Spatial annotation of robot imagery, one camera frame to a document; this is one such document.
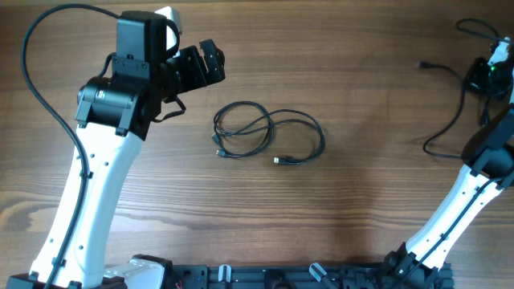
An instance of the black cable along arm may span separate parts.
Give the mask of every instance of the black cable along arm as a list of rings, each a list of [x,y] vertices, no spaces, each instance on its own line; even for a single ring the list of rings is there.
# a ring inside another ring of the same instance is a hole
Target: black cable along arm
[[[63,265],[63,256],[66,253],[66,250],[68,248],[71,236],[73,235],[73,231],[75,229],[80,210],[82,209],[82,203],[85,199],[86,194],[86,187],[88,183],[88,175],[89,175],[89,164],[88,164],[88,157],[86,155],[84,146],[82,145],[82,142],[80,142],[79,137],[73,132],[73,130],[70,128],[70,126],[66,123],[66,121],[63,119],[62,116],[57,113],[54,108],[41,96],[41,94],[38,92],[38,90],[35,88],[34,84],[32,83],[31,77],[29,76],[29,72],[27,70],[27,46],[29,43],[29,38],[32,35],[32,32],[36,28],[36,26],[47,16],[50,14],[53,14],[57,11],[65,10],[65,9],[71,9],[71,8],[78,8],[78,9],[85,9],[85,10],[92,10],[96,12],[100,12],[102,14],[106,14],[107,16],[113,17],[118,19],[118,15],[114,14],[113,12],[110,12],[108,10],[95,7],[95,6],[89,6],[85,4],[65,4],[60,5],[57,7],[54,7],[50,10],[47,10],[43,14],[41,14],[29,27],[29,30],[25,34],[25,37],[23,39],[23,45],[22,45],[22,73],[25,77],[25,81],[27,82],[27,86],[34,94],[35,98],[41,103],[42,106],[45,107],[46,110],[59,122],[59,124],[64,128],[66,133],[69,135],[71,140],[73,141],[75,147],[77,148],[77,151],[79,152],[80,157],[80,164],[82,166],[82,174],[81,174],[81,180],[80,180],[80,190],[79,190],[79,196],[77,197],[77,203],[75,204],[75,208],[73,210],[73,215],[71,216],[70,225],[67,228],[66,234],[64,235],[63,244],[61,245],[59,249],[59,253],[55,257],[53,261],[53,268],[50,273],[50,276],[48,277],[47,283],[45,284],[45,289],[50,288],[50,286],[53,284],[54,279],[59,272],[59,268]]]

